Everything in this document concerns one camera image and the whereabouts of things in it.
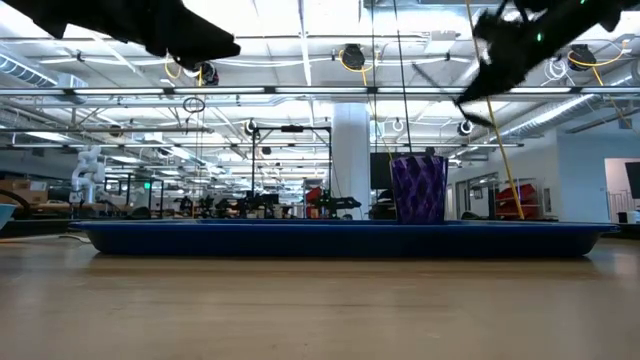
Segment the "black cable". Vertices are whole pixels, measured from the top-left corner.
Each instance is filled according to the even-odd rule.
[[[373,53],[373,87],[377,87],[377,78],[376,78],[376,27],[375,27],[375,2],[371,3],[371,52]],[[369,104],[371,104],[371,95],[367,94],[369,97]],[[375,153],[376,156],[378,154],[378,92],[374,91],[373,93],[373,121],[376,125],[374,127],[376,132],[376,143],[375,143]],[[376,205],[378,204],[378,189],[376,189]]]
[[[409,153],[413,154],[411,146],[411,126],[409,123],[409,107],[407,105],[407,85],[404,81],[404,64],[402,57],[402,42],[400,41],[400,24],[398,23],[398,0],[393,0],[393,12],[396,15],[396,33],[398,34],[398,51],[400,52],[400,74],[402,75],[402,96],[404,98],[404,114],[407,122],[407,138],[409,139]]]

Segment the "blue tray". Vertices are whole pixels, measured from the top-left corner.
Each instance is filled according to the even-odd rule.
[[[171,220],[80,222],[99,251],[268,257],[581,256],[615,225],[449,221]]]

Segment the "metal frame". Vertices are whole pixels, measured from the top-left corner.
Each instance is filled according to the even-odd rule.
[[[269,135],[271,135],[271,133],[273,133],[274,131],[280,131],[280,132],[289,132],[287,131],[287,128],[290,126],[281,126],[281,127],[275,127],[275,126],[256,126],[256,128],[253,130],[253,133],[251,134],[251,193],[253,194],[253,196],[255,196],[255,186],[256,186],[256,148],[260,147],[260,145],[262,145],[262,141],[266,140],[267,137],[269,137]],[[317,135],[316,131],[321,131],[324,130],[327,133],[329,133],[329,142],[325,142],[324,140],[322,140],[322,138],[320,136],[318,136],[319,139],[322,140],[323,144],[316,144],[316,145],[320,145],[320,147],[328,147],[329,149],[329,158],[328,158],[328,162],[329,162],[329,191],[331,191],[331,177],[332,177],[332,169],[333,169],[333,134],[331,133],[331,127],[330,126],[296,126],[296,129],[301,130],[301,131],[311,131],[314,134]],[[260,140],[260,142],[256,143],[256,137],[257,134],[260,133],[261,130],[266,131],[267,133],[264,135],[264,137]]]
[[[449,148],[449,149],[463,149],[463,148],[489,148],[495,149],[500,145],[498,144],[461,144],[461,143],[438,143],[438,142],[412,142],[412,145],[415,147],[435,147],[435,148]],[[63,149],[63,148],[82,148],[84,144],[54,144],[54,143],[32,143],[32,144],[6,144],[0,145],[0,150],[16,150],[16,149]],[[296,147],[296,148],[322,148],[327,146],[326,144],[319,143],[257,143],[255,147],[270,147],[274,149],[286,148],[286,147]],[[203,148],[203,149],[238,149],[238,148],[253,148],[254,145],[250,143],[240,143],[240,144],[196,144],[196,143],[182,143],[182,144],[101,144],[100,147],[103,149],[123,149],[123,148],[146,148],[146,149],[154,149],[154,148]],[[387,144],[389,148],[408,148],[408,143],[399,143],[399,144]],[[523,143],[511,143],[504,144],[506,148],[516,148],[516,147],[524,147]]]
[[[243,87],[134,87],[134,88],[6,88],[0,96],[174,96],[174,95],[403,95],[419,96],[422,100],[450,99],[462,95],[464,87],[444,86],[406,89],[397,86],[243,86]],[[496,97],[532,97],[548,100],[550,97],[574,97],[578,95],[636,95],[637,86],[573,86],[573,87],[516,87]]]

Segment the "cardboard box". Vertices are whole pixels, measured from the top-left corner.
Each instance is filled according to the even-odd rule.
[[[22,197],[29,204],[44,204],[49,200],[49,194],[46,191],[31,190],[13,190],[13,193]],[[0,195],[1,204],[20,205],[17,201],[7,196]]]
[[[0,180],[0,189],[8,191],[31,190],[31,191],[47,191],[47,183],[44,181],[32,180]]]

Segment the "red object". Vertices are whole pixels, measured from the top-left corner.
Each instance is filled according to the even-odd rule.
[[[313,210],[313,206],[309,206],[308,204],[319,199],[321,196],[322,196],[322,189],[320,189],[319,187],[311,189],[311,191],[309,191],[305,195],[305,198],[307,199],[307,210],[306,210],[307,219],[311,219],[311,210]]]
[[[520,185],[516,189],[520,194],[520,205],[525,219],[536,219],[540,216],[539,204],[536,198],[536,189],[531,184]],[[518,207],[513,198],[511,187],[502,190],[496,195],[496,216],[507,219],[519,219]]]

